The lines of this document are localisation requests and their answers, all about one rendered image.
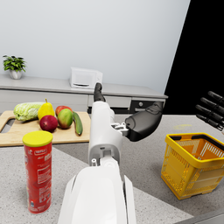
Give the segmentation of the potted green plant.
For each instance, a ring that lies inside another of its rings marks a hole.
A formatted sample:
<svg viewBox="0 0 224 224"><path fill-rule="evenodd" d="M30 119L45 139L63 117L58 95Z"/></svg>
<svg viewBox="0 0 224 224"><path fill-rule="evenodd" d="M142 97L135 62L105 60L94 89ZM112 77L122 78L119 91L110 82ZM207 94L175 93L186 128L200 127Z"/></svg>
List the potted green plant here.
<svg viewBox="0 0 224 224"><path fill-rule="evenodd" d="M26 62L22 57L3 56L3 70L10 73L10 77L14 80L22 78L22 72L26 69Z"/></svg>

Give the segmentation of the white microwave oven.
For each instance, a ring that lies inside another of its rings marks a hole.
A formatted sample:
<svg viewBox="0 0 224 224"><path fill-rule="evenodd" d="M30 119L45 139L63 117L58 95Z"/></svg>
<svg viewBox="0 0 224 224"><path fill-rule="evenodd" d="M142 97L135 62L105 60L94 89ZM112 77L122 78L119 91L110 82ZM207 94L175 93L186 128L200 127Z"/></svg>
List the white microwave oven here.
<svg viewBox="0 0 224 224"><path fill-rule="evenodd" d="M72 88L94 89L97 82L102 83L102 76L97 70L72 67L70 85Z"/></svg>

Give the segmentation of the red orange peach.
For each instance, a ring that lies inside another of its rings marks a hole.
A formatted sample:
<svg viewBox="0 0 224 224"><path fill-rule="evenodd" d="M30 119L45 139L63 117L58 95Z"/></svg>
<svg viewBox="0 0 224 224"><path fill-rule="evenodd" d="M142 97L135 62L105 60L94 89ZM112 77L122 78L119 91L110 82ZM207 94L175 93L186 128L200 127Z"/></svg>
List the red orange peach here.
<svg viewBox="0 0 224 224"><path fill-rule="evenodd" d="M70 107L61 105L61 106L58 106L55 109L55 114L56 114L57 117L58 117L58 114L60 113L60 111L63 110L63 109L69 109L73 112L73 110Z"/></svg>

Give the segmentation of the red potato chip can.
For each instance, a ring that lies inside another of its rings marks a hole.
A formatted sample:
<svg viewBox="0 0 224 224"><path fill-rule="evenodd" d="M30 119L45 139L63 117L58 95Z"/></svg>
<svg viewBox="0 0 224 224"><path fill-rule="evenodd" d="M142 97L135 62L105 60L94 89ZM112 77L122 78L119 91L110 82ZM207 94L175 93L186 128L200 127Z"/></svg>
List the red potato chip can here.
<svg viewBox="0 0 224 224"><path fill-rule="evenodd" d="M23 136L28 210L45 212L52 202L52 140L48 131L37 130Z"/></svg>

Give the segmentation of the grey kitchen counter cabinet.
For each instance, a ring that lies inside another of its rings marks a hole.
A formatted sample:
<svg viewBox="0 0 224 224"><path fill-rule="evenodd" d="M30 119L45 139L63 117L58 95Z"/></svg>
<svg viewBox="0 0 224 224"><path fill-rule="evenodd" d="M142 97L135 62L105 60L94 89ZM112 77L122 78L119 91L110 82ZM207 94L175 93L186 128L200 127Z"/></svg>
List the grey kitchen counter cabinet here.
<svg viewBox="0 0 224 224"><path fill-rule="evenodd" d="M72 88L68 80L23 76L13 80L0 75L0 113L13 110L23 102L43 102L47 99L56 109L65 105L74 111L91 112L94 90ZM167 96L148 87L102 84L102 94L117 114L134 114L153 102L165 103Z"/></svg>

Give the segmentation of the yellow pear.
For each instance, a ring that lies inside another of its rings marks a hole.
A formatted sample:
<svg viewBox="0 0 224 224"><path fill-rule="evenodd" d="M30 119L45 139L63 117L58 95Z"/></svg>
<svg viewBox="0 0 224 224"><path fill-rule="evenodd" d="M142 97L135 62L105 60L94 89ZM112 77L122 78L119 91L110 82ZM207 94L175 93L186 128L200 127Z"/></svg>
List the yellow pear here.
<svg viewBox="0 0 224 224"><path fill-rule="evenodd" d="M44 116L53 116L54 110L53 105L46 101L38 110L38 119L41 120Z"/></svg>

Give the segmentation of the green red mango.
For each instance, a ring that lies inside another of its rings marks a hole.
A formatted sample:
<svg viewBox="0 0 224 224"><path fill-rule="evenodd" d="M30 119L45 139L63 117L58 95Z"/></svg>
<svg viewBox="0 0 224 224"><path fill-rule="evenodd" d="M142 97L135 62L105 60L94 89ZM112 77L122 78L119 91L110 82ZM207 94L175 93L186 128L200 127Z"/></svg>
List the green red mango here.
<svg viewBox="0 0 224 224"><path fill-rule="evenodd" d="M73 122L73 112L69 108L62 109L58 114L58 123L62 129L68 129Z"/></svg>

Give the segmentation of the green napa cabbage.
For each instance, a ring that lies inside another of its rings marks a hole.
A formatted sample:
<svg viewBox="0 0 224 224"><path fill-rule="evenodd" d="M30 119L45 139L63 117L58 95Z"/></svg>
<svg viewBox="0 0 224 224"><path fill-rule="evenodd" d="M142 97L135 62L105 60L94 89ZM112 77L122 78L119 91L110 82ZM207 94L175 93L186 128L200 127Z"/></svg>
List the green napa cabbage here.
<svg viewBox="0 0 224 224"><path fill-rule="evenodd" d="M13 113L17 120L25 122L38 118L38 111L43 105L43 102L25 102L18 104Z"/></svg>

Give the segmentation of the green cucumber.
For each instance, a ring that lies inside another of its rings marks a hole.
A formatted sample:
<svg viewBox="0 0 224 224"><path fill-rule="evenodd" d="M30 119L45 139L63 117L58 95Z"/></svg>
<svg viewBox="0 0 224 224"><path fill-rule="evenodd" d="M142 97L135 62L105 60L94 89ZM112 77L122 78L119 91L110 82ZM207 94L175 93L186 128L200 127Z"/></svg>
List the green cucumber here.
<svg viewBox="0 0 224 224"><path fill-rule="evenodd" d="M73 120L75 123L75 131L77 135L81 135L83 131L82 122L79 115L76 112L73 112Z"/></svg>

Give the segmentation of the dark red apple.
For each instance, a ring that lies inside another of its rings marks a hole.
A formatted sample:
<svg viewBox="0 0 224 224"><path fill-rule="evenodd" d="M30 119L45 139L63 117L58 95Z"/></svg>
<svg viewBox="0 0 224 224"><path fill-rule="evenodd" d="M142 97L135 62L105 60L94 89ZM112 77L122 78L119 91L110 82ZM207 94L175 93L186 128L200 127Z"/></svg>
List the dark red apple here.
<svg viewBox="0 0 224 224"><path fill-rule="evenodd" d="M40 119L39 125L42 130L54 132L58 127L58 121L53 115L45 115Z"/></svg>

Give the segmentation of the wooden cutting board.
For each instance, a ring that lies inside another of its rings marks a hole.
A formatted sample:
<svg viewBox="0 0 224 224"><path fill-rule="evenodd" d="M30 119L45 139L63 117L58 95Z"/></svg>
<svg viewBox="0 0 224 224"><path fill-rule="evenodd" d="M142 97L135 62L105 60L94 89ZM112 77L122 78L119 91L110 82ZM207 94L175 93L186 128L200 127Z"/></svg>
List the wooden cutting board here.
<svg viewBox="0 0 224 224"><path fill-rule="evenodd" d="M72 124L69 129L57 128L52 133L52 142L54 144L82 143L89 141L90 117L87 112L79 112L78 115L82 122L82 134L79 136L76 133L74 124ZM30 122L20 122L15 120L10 129L6 133L2 133L5 124L10 119L14 118L15 115L12 110L4 111L0 115L0 147L22 145L22 138L25 134L40 130L38 120Z"/></svg>

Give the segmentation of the yellow slatted basket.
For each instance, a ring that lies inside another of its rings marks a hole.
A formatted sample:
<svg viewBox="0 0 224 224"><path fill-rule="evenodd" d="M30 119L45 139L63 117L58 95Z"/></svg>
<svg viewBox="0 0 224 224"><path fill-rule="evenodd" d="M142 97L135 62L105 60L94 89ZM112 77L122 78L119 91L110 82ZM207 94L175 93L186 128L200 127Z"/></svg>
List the yellow slatted basket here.
<svg viewBox="0 0 224 224"><path fill-rule="evenodd" d="M179 200L210 193L224 177L224 143L206 133L168 134L161 178Z"/></svg>

